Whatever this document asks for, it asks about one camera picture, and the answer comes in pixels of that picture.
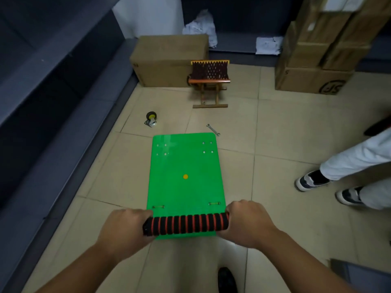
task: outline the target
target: handle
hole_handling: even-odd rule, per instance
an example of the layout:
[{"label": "handle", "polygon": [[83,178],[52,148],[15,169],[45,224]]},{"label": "handle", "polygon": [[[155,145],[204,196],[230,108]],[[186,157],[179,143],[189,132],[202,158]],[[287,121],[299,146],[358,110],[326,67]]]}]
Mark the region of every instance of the handle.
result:
[{"label": "handle", "polygon": [[228,213],[149,217],[143,225],[144,236],[220,231],[228,228]]}]

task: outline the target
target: tile floor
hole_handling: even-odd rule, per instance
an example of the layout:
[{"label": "tile floor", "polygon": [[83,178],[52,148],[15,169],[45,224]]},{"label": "tile floor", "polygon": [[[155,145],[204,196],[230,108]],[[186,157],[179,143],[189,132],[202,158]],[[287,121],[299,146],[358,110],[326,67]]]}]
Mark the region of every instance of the tile floor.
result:
[{"label": "tile floor", "polygon": [[[337,96],[274,90],[274,69],[230,65],[232,83],[221,109],[192,109],[189,88],[137,86],[107,137],[24,293],[34,292],[96,239],[108,214],[145,208],[150,148],[156,134],[221,133],[219,158],[227,203],[261,202],[276,225],[327,265],[342,259],[391,273],[391,212],[337,203],[340,188],[378,180],[389,165],[371,168],[311,193],[295,178],[363,140],[363,130],[388,115],[391,76],[356,73]],[[143,124],[145,113],[158,125]],[[124,261],[99,292],[217,292],[218,267],[228,266],[239,292],[288,292],[263,254],[217,237],[155,241]]]}]

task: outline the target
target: white pants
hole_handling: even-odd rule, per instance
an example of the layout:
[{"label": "white pants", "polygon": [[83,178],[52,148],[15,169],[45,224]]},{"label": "white pants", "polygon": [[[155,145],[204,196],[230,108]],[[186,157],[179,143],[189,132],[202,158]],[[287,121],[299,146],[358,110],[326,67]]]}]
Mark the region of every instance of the white pants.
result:
[{"label": "white pants", "polygon": [[[330,180],[339,180],[376,164],[391,161],[391,128],[334,155],[320,165],[320,172]],[[381,210],[391,207],[391,177],[363,187],[361,201]]]}]

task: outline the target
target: open-end wrench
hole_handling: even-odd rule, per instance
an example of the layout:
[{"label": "open-end wrench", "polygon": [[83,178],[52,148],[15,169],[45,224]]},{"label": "open-end wrench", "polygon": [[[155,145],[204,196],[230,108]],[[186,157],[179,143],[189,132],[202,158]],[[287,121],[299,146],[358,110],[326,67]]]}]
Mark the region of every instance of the open-end wrench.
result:
[{"label": "open-end wrench", "polygon": [[220,136],[220,133],[219,133],[219,132],[216,132],[216,131],[213,129],[213,127],[211,127],[209,124],[207,124],[206,126],[209,127],[210,130],[213,131],[217,137]]}]

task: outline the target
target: green acrylic panel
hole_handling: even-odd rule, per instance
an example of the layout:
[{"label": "green acrylic panel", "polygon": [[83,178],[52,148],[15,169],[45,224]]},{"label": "green acrylic panel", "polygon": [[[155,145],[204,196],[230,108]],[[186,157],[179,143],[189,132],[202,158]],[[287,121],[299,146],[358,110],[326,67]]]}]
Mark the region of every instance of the green acrylic panel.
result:
[{"label": "green acrylic panel", "polygon": [[[221,213],[225,207],[215,134],[154,136],[147,202],[147,209],[153,210],[154,217]],[[158,238],[212,235],[215,232]]]}]

